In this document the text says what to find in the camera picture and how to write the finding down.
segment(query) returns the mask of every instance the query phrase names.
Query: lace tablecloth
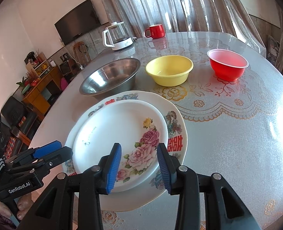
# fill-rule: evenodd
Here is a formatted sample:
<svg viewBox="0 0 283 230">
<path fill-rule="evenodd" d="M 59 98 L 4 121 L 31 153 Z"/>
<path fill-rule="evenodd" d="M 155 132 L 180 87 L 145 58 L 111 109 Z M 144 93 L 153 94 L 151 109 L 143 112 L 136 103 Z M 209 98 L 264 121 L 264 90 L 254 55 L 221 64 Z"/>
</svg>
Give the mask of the lace tablecloth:
<svg viewBox="0 0 283 230">
<path fill-rule="evenodd" d="M 235 51 L 248 60 L 250 66 L 236 82 L 215 76 L 206 55 L 214 48 Z M 188 80 L 176 87 L 159 86 L 145 72 L 150 60 L 168 54 L 194 62 Z M 64 144 L 80 115 L 98 102 L 79 94 L 83 80 L 98 67 L 126 57 L 141 61 L 134 89 L 168 99 L 185 119 L 188 148 L 184 165 L 205 175 L 221 173 L 262 228 L 279 218 L 283 214 L 283 77 L 265 58 L 229 34 L 170 33 L 158 40 L 138 39 L 122 51 L 104 50 L 59 97 L 30 147 L 54 140 Z M 45 186 L 58 172 L 61 170 L 45 178 Z M 149 184 L 149 189 L 163 186 Z M 104 229 L 174 229 L 177 203 L 177 196 L 164 193 L 134 211 L 104 211 Z M 201 208 L 204 210 L 202 196 Z M 204 211 L 201 219 L 204 229 Z"/>
</svg>

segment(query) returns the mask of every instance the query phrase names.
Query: black tv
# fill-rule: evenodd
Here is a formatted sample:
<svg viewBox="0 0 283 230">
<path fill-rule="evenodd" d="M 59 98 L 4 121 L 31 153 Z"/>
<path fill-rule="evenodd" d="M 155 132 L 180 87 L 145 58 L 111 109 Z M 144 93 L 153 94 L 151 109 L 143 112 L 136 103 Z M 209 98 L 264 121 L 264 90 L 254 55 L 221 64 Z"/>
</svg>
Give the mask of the black tv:
<svg viewBox="0 0 283 230">
<path fill-rule="evenodd" d="M 86 0 L 54 24 L 65 45 L 101 26 L 91 0 Z"/>
</svg>

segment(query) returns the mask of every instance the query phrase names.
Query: white kettle handle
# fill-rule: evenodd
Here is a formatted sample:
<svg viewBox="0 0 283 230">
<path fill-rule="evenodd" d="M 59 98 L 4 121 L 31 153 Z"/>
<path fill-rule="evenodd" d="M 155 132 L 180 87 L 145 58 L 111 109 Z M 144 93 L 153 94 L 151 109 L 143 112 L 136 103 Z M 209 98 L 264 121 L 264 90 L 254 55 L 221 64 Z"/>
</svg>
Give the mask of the white kettle handle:
<svg viewBox="0 0 283 230">
<path fill-rule="evenodd" d="M 106 42 L 106 34 L 107 34 L 107 37 L 108 37 L 108 39 L 109 39 L 109 41 L 110 41 L 110 43 L 111 43 L 112 45 L 107 44 L 107 42 Z M 110 32 L 109 32 L 108 29 L 106 29 L 106 30 L 104 30 L 104 31 L 102 32 L 102 39 L 103 39 L 103 46 L 106 46 L 106 47 L 115 47 L 114 44 L 113 44 L 113 41 L 112 41 L 112 38 L 111 38 L 111 36 L 110 36 Z"/>
</svg>

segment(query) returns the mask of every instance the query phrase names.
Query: floral plate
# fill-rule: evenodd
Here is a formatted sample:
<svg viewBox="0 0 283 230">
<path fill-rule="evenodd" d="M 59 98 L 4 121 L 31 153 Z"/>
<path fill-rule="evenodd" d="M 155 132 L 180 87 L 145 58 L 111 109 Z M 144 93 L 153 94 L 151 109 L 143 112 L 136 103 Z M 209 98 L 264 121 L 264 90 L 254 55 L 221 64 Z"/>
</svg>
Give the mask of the floral plate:
<svg viewBox="0 0 283 230">
<path fill-rule="evenodd" d="M 157 145 L 167 142 L 167 125 L 158 109 L 142 100 L 121 100 L 88 118 L 76 136 L 72 160 L 76 172 L 83 173 L 120 143 L 122 158 L 112 193 L 121 192 L 153 174 L 159 166 Z"/>
<path fill-rule="evenodd" d="M 108 104 L 127 99 L 145 101 L 155 106 L 161 112 L 165 118 L 168 129 L 167 150 L 169 154 L 176 156 L 179 159 L 179 162 L 183 164 L 187 150 L 187 131 L 181 113 L 173 103 L 160 95 L 144 91 L 127 91 L 116 94 L 92 106 L 83 113 L 75 126 L 71 129 L 65 145 L 70 148 L 73 147 L 79 130 L 96 111 Z M 144 124 L 145 126 L 150 125 L 151 120 L 145 120 Z M 63 163 L 62 166 L 64 172 L 68 175 L 76 174 L 72 160 Z M 121 179 L 126 175 L 127 174 L 124 172 L 119 171 L 117 176 L 118 179 Z M 122 192 L 111 193 L 108 196 L 100 195 L 101 210 L 116 212 L 134 210 L 153 201 L 165 191 L 160 169 L 158 167 L 150 177 L 136 187 Z"/>
</svg>

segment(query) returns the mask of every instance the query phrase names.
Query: red plastic bowl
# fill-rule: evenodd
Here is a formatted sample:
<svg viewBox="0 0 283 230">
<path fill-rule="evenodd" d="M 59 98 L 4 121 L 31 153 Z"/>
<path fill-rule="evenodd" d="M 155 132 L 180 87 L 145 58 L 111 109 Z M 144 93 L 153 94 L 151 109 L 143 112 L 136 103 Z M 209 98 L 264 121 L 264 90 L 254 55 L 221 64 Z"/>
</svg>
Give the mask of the red plastic bowl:
<svg viewBox="0 0 283 230">
<path fill-rule="evenodd" d="M 249 66 L 243 56 L 230 50 L 212 49 L 207 56 L 217 77 L 226 81 L 236 81 Z"/>
</svg>

